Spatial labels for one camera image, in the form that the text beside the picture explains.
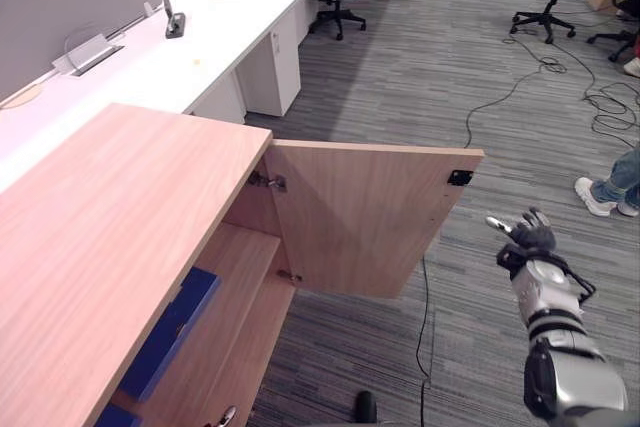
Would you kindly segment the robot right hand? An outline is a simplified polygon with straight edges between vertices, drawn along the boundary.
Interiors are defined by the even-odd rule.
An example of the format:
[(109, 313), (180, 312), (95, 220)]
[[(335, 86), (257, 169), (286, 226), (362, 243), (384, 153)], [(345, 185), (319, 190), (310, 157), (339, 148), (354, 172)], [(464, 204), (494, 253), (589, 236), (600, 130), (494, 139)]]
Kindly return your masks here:
[(524, 249), (540, 249), (553, 251), (556, 248), (556, 240), (551, 224), (545, 214), (537, 207), (530, 207), (522, 213), (522, 220), (515, 226), (509, 226), (505, 222), (488, 216), (486, 224), (506, 235), (516, 245)]

